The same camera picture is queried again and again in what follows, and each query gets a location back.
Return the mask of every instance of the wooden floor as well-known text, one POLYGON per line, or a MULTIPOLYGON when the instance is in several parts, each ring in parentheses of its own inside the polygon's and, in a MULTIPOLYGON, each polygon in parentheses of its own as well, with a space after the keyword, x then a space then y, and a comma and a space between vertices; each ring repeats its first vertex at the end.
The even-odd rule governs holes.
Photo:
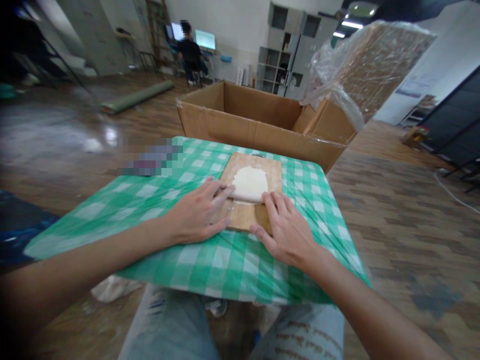
MULTIPOLYGON (((116 142, 183 135, 175 88, 120 115, 97 104, 152 85, 153 74, 90 81, 88 94, 35 88, 2 104, 2 188, 57 215, 71 211, 117 176, 116 142)), ((328 174, 374 288, 457 359, 480 358, 480 217, 455 202, 433 177, 446 164, 400 144, 404 132, 370 122, 328 174)), ((480 191, 464 195, 458 176, 441 179, 480 208, 480 191)), ((86 294, 34 339, 43 359, 116 359, 142 291, 111 304, 86 294)), ((231 303, 211 326, 220 354, 242 359, 262 310, 231 303)), ((347 326, 345 359, 366 359, 347 326)))

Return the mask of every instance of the dough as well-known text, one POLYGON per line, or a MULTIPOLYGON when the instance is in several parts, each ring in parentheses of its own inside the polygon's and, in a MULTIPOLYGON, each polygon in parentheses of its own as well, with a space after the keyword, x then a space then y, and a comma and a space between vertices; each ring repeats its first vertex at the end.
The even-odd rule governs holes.
POLYGON ((233 177, 235 191, 230 195, 235 204, 258 205, 263 203, 262 193, 269 191, 267 173, 251 166, 242 167, 233 177))

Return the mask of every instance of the hand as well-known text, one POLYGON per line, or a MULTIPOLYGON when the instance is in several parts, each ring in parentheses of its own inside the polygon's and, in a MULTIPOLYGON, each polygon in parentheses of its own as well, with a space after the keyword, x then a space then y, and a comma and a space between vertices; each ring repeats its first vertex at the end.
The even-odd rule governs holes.
POLYGON ((264 192, 262 196, 273 237, 258 224, 251 225, 250 232, 256 235, 275 259, 302 269, 306 259, 320 247, 314 240, 309 223, 287 195, 264 192))
POLYGON ((228 217, 210 225, 212 216, 235 190, 235 186, 212 181, 209 176, 205 183, 185 195, 160 219, 167 234, 166 246, 198 243, 225 230, 230 223, 228 217))

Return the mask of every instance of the person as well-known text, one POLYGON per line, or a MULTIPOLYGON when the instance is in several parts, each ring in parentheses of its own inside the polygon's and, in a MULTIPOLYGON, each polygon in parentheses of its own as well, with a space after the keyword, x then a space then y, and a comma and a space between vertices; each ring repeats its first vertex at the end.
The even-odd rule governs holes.
POLYGON ((180 62, 188 83, 195 83, 194 75, 190 69, 200 69, 205 76, 209 75, 209 69, 202 60, 202 52, 200 46, 194 41, 192 36, 192 26, 186 20, 180 21, 181 30, 184 38, 177 43, 178 53, 180 54, 180 62))
MULTIPOLYGON (((228 218, 213 224, 210 219, 234 189, 210 176, 162 217, 3 275, 6 313, 20 338, 31 337, 112 273, 162 249, 203 242, 224 230, 228 218)), ((427 334, 315 242, 307 220, 285 194, 265 192, 263 200, 273 236, 258 224, 251 225, 251 233, 275 259, 310 276, 337 307, 285 306, 253 349, 253 359, 340 359, 340 311, 373 359, 449 359, 427 334)), ((127 358, 218 359, 201 296, 164 291, 155 304, 156 320, 138 334, 127 358)))

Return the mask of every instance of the tablecloth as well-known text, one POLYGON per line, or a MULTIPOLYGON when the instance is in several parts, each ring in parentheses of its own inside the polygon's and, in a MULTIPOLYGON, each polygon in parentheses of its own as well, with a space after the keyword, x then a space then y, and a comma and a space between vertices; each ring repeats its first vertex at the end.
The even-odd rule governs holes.
MULTIPOLYGON (((370 285, 320 166, 264 151, 181 136, 173 138, 172 144, 177 146, 179 154, 161 162, 162 169, 158 172, 161 175, 117 177, 35 237, 25 253, 36 259, 47 259, 160 217, 208 176, 219 179, 230 155, 239 152, 281 161, 283 192, 294 200, 307 219, 315 241, 370 285)), ((232 230, 224 230, 202 243, 177 245, 154 253, 118 275, 238 301, 280 305, 331 302, 306 274, 275 260, 254 235, 232 230)))

